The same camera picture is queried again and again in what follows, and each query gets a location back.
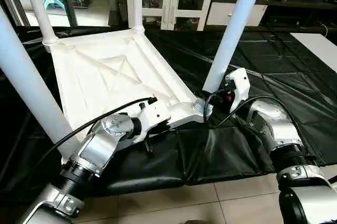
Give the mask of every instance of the metal bolt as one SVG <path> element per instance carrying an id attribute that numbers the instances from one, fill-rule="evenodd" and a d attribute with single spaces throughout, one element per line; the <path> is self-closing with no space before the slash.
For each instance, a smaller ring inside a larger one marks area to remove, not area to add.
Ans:
<path id="1" fill-rule="evenodd" d="M 66 207 L 65 207 L 65 210 L 66 210 L 67 212 L 70 212 L 70 211 L 72 210 L 72 207 L 66 206 Z"/>

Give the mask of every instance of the black padded mat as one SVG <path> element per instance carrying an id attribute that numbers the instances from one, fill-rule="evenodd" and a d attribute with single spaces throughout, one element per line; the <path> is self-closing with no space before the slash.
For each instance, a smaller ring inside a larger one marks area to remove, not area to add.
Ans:
<path id="1" fill-rule="evenodd" d="M 59 37 L 113 31 L 104 27 L 55 28 Z M 51 56 L 36 28 L 19 28 L 18 35 L 56 100 L 60 103 Z M 204 80 L 222 32 L 147 30 L 146 36 L 193 93 L 201 95 Z M 244 33 L 228 72 L 245 67 L 250 97 L 281 99 L 300 125 L 302 139 L 319 165 L 337 163 L 337 74 L 289 33 Z M 6 77 L 1 75 L 3 146 L 0 160 L 0 202 L 16 203 L 26 174 L 51 141 L 31 116 Z M 212 122 L 224 116 L 215 107 Z M 273 172 L 260 139 L 235 120 L 208 130 L 189 123 L 150 140 L 152 155 L 139 145 L 116 153 L 95 196 L 195 185 Z M 60 155 L 43 163 L 26 196 L 29 201 L 59 172 Z"/>

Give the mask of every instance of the end effector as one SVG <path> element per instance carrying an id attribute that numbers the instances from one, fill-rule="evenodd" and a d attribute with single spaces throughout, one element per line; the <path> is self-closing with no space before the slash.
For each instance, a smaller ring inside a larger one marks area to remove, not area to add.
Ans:
<path id="1" fill-rule="evenodd" d="M 287 112 L 272 100 L 258 100 L 240 117 L 272 159 L 284 223 L 336 223 L 337 191 L 306 151 Z"/>
<path id="2" fill-rule="evenodd" d="M 136 117 L 113 114 L 94 124 L 60 175 L 45 187 L 20 223 L 64 224 L 70 223 L 70 217 L 77 217 L 94 177 L 101 176 L 114 154 L 144 141 L 151 129 L 170 119 L 163 101 L 141 103 L 140 107 Z"/>

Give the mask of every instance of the black cable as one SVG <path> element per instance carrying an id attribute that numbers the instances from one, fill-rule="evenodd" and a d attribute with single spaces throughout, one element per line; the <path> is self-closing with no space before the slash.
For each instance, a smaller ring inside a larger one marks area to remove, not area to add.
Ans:
<path id="1" fill-rule="evenodd" d="M 215 91 L 208 96 L 208 98 L 205 102 L 204 111 L 203 111 L 204 123 L 207 123 L 207 115 L 206 115 L 207 114 L 207 107 L 209 106 L 209 103 L 210 103 L 211 99 L 213 97 L 215 97 L 217 94 L 222 93 L 223 91 L 225 91 L 225 89 L 219 89 L 218 91 Z"/>
<path id="2" fill-rule="evenodd" d="M 77 128 L 76 130 L 72 131 L 71 133 L 69 133 L 68 135 L 66 135 L 65 137 L 63 137 L 60 141 L 58 141 L 56 144 L 53 145 L 52 148 L 50 148 L 41 158 L 40 160 L 36 163 L 36 165 L 34 166 L 34 168 L 32 169 L 32 171 L 30 172 L 29 174 L 29 177 L 26 181 L 26 185 L 24 187 L 24 191 L 26 191 L 29 183 L 31 182 L 32 178 L 33 178 L 33 175 L 35 173 L 35 170 L 40 166 L 40 164 L 42 163 L 42 161 L 53 151 L 55 150 L 56 148 L 58 148 L 59 146 L 61 146 L 63 143 L 65 143 L 66 141 L 68 141 L 70 138 L 72 138 L 73 136 L 75 136 L 77 133 L 79 133 L 80 131 L 82 131 L 83 129 L 85 129 L 86 127 L 90 126 L 91 124 L 94 124 L 96 123 L 97 121 L 109 116 L 109 115 L 112 115 L 126 107 L 129 107 L 131 105 L 134 105 L 136 103 L 139 103 L 139 102 L 142 102 L 142 101 L 151 101 L 153 99 L 156 99 L 154 97 L 149 97 L 149 98 L 142 98 L 142 99 L 137 99 L 137 100 L 134 100 L 132 102 L 129 102 L 119 108 L 116 108 L 116 109 L 113 109 L 105 114 L 102 114 L 90 121 L 88 121 L 87 123 L 83 124 L 82 126 L 80 126 L 79 128 Z"/>
<path id="3" fill-rule="evenodd" d="M 217 125 L 215 126 L 209 126 L 209 129 L 215 129 L 217 127 L 220 127 L 222 124 L 224 124 L 229 118 L 231 118 L 240 108 L 242 108 L 244 105 L 257 100 L 257 99 L 271 99 L 276 101 L 277 103 L 279 103 L 283 109 L 288 113 L 293 125 L 295 126 L 296 130 L 298 131 L 298 133 L 300 134 L 300 129 L 298 127 L 298 124 L 296 123 L 296 121 L 294 120 L 294 117 L 292 116 L 292 114 L 290 113 L 290 111 L 287 109 L 286 105 L 280 101 L 279 99 L 273 97 L 273 96 L 268 96 L 268 95 L 260 95 L 260 96 L 255 96 L 249 99 L 246 99 L 243 103 L 241 103 L 240 105 L 238 105 L 238 107 L 236 107 L 231 113 L 229 113 L 221 122 L 219 122 Z"/>

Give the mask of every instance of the floor tile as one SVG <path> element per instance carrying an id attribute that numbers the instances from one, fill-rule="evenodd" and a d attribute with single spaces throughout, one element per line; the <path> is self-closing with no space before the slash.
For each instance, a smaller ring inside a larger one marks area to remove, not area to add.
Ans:
<path id="1" fill-rule="evenodd" d="M 118 218 L 118 224 L 179 224 L 187 220 L 205 220 L 208 224 L 225 224 L 219 202 L 129 215 Z"/>
<path id="2" fill-rule="evenodd" d="M 104 220 L 94 220 L 94 221 L 86 221 L 86 222 L 80 222 L 82 224 L 117 224 L 116 218 L 109 218 Z"/>
<path id="3" fill-rule="evenodd" d="M 327 179 L 337 176 L 337 165 L 329 165 L 329 166 L 321 167 L 321 169 L 324 173 L 324 176 Z"/>
<path id="4" fill-rule="evenodd" d="M 278 192 L 276 174 L 215 183 L 220 200 L 244 198 Z"/>
<path id="5" fill-rule="evenodd" d="M 117 196 L 86 199 L 80 216 L 72 222 L 100 220 L 117 216 Z"/>
<path id="6" fill-rule="evenodd" d="M 227 224 L 282 224 L 279 194 L 221 201 Z"/>
<path id="7" fill-rule="evenodd" d="M 124 194 L 118 198 L 118 216 L 215 201 L 213 184 Z"/>

